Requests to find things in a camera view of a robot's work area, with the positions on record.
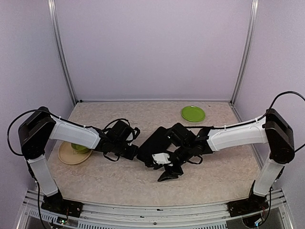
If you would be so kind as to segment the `beige plate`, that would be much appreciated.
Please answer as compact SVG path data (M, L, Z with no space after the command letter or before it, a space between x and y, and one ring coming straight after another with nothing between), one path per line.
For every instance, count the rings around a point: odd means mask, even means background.
M85 162L92 154L93 150L90 149L88 153L77 154L73 151L71 143L62 142L58 149L59 160L67 165L78 165Z

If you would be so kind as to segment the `aluminium frame post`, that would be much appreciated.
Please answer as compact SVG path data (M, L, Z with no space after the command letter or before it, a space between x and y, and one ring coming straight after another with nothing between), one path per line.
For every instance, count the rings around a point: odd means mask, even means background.
M233 94L230 100L230 104L232 106L235 106L239 92L241 90L242 82L244 79L244 74L251 50L251 44L252 44L252 39L254 35L254 29L255 29L255 23L256 23L256 18L257 18L257 12L258 12L258 5L259 5L259 0L252 0L251 1L251 10L250 10L250 16L249 16L249 23L247 27L247 33L246 33L246 38L245 38L245 44L244 44L244 50L241 58L241 63L240 67L238 70L238 76L237 80L234 86Z
M51 18L53 33L54 33L54 37L55 37L56 48L57 48L59 60L61 63L61 68L62 68L63 75L64 75L64 80L67 85L67 89L68 89L69 96L71 98L71 102L73 105L76 105L78 100L77 100L77 96L76 96L76 93L75 93L75 90L74 90L74 87L72 84L72 80L71 80L71 77L69 74L68 65L67 65L65 54L64 54L64 48L63 48L62 41L61 41L60 27L59 27L57 12L56 12L56 2L54 0L48 0L48 8L49 8L49 14L50 14L50 18Z

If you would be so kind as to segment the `black tool pouch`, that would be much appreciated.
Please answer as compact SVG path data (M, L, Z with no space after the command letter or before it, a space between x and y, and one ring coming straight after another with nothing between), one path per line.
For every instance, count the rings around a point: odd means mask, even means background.
M171 144L166 136L168 129L160 126L155 130L147 140L139 147L137 159L144 162L146 167L154 167L153 154L165 152Z

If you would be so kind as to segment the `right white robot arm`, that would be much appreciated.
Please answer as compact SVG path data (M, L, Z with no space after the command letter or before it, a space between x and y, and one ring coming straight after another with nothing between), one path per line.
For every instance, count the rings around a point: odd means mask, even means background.
M182 165L192 157L235 146L268 144L269 158L258 179L253 182L249 196L244 200L244 208L249 212L261 206L285 165L295 157L293 130L273 108L248 122L223 127L205 126L196 135L181 123L176 123L167 130L165 136L177 149L152 156L156 164L164 166L159 182L181 176Z

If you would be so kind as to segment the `right aluminium frame post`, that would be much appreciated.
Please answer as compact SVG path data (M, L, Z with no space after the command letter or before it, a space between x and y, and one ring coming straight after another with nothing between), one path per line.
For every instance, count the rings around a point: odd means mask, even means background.
M251 44L252 44L252 39L254 35L254 29L255 29L255 23L256 23L256 18L257 18L257 12L258 12L258 5L259 5L259 0L252 0L251 1L251 10L250 10L250 16L249 16L249 23L247 27L247 33L246 33L246 38L245 38L245 44L244 44L244 50L241 58L241 63L240 67L238 70L238 76L237 80L234 86L233 94L230 100L230 104L232 106L235 106L239 92L241 90L242 82L244 79L244 74L251 50Z

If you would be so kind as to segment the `green plate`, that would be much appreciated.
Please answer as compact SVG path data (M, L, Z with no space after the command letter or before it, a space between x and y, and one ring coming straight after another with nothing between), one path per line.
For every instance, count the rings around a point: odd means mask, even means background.
M201 122L205 119L205 112L197 106L186 106L181 110L181 116L189 122Z

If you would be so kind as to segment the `front aluminium rail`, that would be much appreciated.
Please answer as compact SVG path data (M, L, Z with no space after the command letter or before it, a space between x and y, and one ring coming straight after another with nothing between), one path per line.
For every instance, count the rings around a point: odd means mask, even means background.
M226 202L208 204L146 207L84 202L78 218L38 210L37 192L28 190L18 213L15 229L228 229L244 226L244 216L231 217Z

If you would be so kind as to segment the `green bowl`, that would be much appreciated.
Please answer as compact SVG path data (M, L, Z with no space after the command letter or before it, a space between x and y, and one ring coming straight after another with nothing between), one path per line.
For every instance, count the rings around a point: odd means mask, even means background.
M85 154L90 151L90 149L88 149L87 147L81 146L78 144L74 144L74 143L71 143L71 147L72 147L73 151L77 154Z

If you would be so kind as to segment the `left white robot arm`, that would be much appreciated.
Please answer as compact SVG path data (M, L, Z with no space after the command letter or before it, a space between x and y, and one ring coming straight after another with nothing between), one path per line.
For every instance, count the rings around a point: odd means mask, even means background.
M33 177L43 192L43 202L56 212L62 212L67 207L56 185L45 158L45 146L49 140L59 140L77 144L88 149L109 152L117 158L124 157L133 160L138 147L132 144L140 134L139 128L131 127L127 119L116 119L104 129L84 126L59 118L50 113L47 107L33 110L18 128L21 153L27 161Z

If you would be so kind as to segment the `left aluminium frame post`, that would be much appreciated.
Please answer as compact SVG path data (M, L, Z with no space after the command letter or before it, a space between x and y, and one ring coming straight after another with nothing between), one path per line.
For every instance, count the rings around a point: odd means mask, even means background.
M48 0L48 8L49 8L49 14L50 14L50 18L51 18L53 33L54 33L54 37L55 37L56 48L57 48L59 60L61 63L61 68L62 68L63 75L64 75L64 80L67 85L67 89L68 89L69 96L71 98L71 102L73 105L76 105L78 100L77 100L77 96L76 96L76 93L75 93L75 90L74 90L74 87L72 84L72 80L71 80L71 77L69 74L68 65L67 65L65 54L64 54L64 48L63 48L62 41L61 41L60 27L59 27L57 12L56 12L56 2L54 0Z

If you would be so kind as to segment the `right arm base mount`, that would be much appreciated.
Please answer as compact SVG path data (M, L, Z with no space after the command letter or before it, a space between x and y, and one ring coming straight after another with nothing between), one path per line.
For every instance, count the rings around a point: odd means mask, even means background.
M246 215L269 208L269 204L266 199L263 199L262 201L260 200L258 201L258 200L249 200L247 198L236 201L230 201L227 203L227 206L230 217Z

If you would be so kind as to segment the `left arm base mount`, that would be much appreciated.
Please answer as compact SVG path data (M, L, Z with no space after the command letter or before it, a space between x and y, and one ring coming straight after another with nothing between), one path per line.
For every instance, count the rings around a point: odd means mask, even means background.
M68 217L79 218L81 215L83 203L64 199L61 192L51 196L43 196L41 208L53 213L58 213Z

